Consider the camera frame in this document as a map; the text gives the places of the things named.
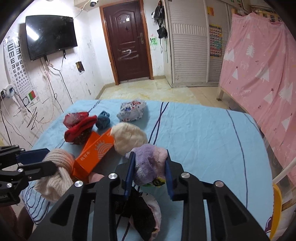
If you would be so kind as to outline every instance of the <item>black bag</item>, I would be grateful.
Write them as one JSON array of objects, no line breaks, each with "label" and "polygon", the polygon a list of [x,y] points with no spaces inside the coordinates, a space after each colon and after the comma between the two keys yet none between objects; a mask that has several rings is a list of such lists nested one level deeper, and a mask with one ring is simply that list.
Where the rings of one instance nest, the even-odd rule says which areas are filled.
[{"label": "black bag", "polygon": [[165,27],[161,27],[157,30],[158,33],[158,38],[162,39],[162,38],[167,38],[168,37],[168,32],[165,29]]},{"label": "black bag", "polygon": [[165,19],[165,8],[161,0],[158,2],[158,5],[155,9],[154,19],[156,21],[161,21],[161,22],[163,22],[163,20]]}]

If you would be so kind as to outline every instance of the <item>wooden door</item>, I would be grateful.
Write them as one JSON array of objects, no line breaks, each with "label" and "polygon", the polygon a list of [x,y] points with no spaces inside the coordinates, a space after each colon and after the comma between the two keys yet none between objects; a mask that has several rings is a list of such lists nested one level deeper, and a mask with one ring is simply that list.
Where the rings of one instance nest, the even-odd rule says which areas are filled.
[{"label": "wooden door", "polygon": [[149,77],[140,3],[127,2],[104,8],[118,80]]}]

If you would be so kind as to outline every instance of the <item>poster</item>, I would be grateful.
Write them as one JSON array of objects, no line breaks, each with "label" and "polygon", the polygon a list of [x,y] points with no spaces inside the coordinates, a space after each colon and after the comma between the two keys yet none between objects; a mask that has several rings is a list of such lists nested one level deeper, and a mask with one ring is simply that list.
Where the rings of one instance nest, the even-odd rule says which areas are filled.
[{"label": "poster", "polygon": [[222,28],[210,24],[210,56],[222,57]]},{"label": "poster", "polygon": [[23,59],[24,46],[22,40],[16,33],[4,39],[4,56],[8,70],[8,81],[15,85],[16,92],[21,98],[21,106],[27,106],[37,99],[37,93],[31,83],[29,72],[27,71],[25,60]]}]

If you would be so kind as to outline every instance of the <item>wall-mounted tv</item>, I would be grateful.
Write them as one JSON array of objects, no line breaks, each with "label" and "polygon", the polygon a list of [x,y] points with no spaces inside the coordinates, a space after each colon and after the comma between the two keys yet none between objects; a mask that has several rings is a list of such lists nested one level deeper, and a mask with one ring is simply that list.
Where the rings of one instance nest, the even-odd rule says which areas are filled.
[{"label": "wall-mounted tv", "polygon": [[55,15],[26,17],[27,44],[30,60],[77,47],[73,18]]}]

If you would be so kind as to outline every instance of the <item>eye chart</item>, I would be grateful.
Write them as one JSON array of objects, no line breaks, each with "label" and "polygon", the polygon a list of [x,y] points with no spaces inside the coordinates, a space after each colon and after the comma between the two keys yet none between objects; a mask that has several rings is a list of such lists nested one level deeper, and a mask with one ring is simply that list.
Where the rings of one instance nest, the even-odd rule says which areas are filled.
[{"label": "eye chart", "polygon": [[11,84],[15,85],[15,91],[22,99],[20,105],[27,106],[37,99],[37,93],[31,83],[26,62],[23,59],[25,45],[22,44],[22,40],[17,34],[15,37],[5,38],[3,46]]}]

